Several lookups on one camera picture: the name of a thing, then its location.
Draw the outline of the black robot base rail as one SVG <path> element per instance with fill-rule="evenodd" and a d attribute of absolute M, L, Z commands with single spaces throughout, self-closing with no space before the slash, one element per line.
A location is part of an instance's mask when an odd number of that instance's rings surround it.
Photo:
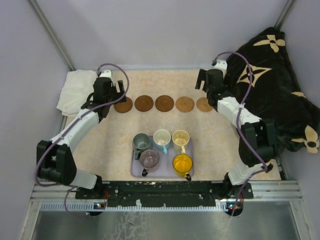
<path fill-rule="evenodd" d="M 240 186 L 227 186 L 222 181 L 103 181 L 94 189 L 79 187 L 77 200 L 107 201 L 108 207 L 144 208 L 214 207 L 216 200 L 234 199 Z"/>

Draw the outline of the brown wooden coaster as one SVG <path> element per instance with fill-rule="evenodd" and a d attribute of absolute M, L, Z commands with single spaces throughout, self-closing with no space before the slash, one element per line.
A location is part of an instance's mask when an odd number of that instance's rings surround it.
<path fill-rule="evenodd" d="M 141 95 L 134 102 L 135 108 L 140 112 L 148 112 L 154 106 L 154 100 L 149 95 Z"/>

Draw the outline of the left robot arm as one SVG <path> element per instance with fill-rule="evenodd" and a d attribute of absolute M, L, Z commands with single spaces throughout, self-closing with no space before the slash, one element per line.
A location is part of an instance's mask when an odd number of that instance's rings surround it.
<path fill-rule="evenodd" d="M 34 178 L 51 181 L 51 185 L 84 188 L 91 197 L 103 195 L 101 177 L 79 170 L 73 153 L 87 133 L 106 118 L 111 105 L 125 102 L 129 87 L 112 77 L 98 77 L 93 92 L 87 97 L 73 121 L 51 140 L 41 140 L 36 147 Z"/>

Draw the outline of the dark wooden coaster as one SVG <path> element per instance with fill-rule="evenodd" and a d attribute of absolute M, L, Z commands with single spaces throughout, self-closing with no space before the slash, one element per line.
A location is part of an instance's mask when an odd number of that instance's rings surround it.
<path fill-rule="evenodd" d="M 173 109 L 175 102 L 171 96 L 161 95 L 155 100 L 155 107 L 160 112 L 169 112 Z"/>
<path fill-rule="evenodd" d="M 116 112 L 124 114 L 129 112 L 133 107 L 133 102 L 129 97 L 126 97 L 125 102 L 119 102 L 114 105 L 114 109 Z"/>

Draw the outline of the light woven coaster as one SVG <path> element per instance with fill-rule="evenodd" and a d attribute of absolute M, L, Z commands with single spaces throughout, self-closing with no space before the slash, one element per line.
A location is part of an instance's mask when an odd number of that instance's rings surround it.
<path fill-rule="evenodd" d="M 196 107 L 201 112 L 207 113 L 213 110 L 213 107 L 209 105 L 206 97 L 201 97 L 196 102 Z"/>

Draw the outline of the woven rattan coaster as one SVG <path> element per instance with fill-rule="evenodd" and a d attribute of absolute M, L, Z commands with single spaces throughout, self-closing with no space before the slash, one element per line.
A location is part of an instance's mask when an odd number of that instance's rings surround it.
<path fill-rule="evenodd" d="M 195 102 L 188 96 L 181 96 L 175 102 L 176 108 L 182 113 L 188 113 L 195 107 Z"/>

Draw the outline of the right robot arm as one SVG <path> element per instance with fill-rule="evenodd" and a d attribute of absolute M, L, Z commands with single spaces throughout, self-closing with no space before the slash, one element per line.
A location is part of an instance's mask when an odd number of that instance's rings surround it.
<path fill-rule="evenodd" d="M 195 88 L 206 93 L 208 104 L 224 115 L 239 134 L 239 161 L 225 174 L 219 194 L 221 198 L 235 198 L 250 178 L 273 169 L 270 160 L 277 154 L 275 124 L 254 115 L 239 103 L 224 85 L 220 69 L 200 69 Z"/>

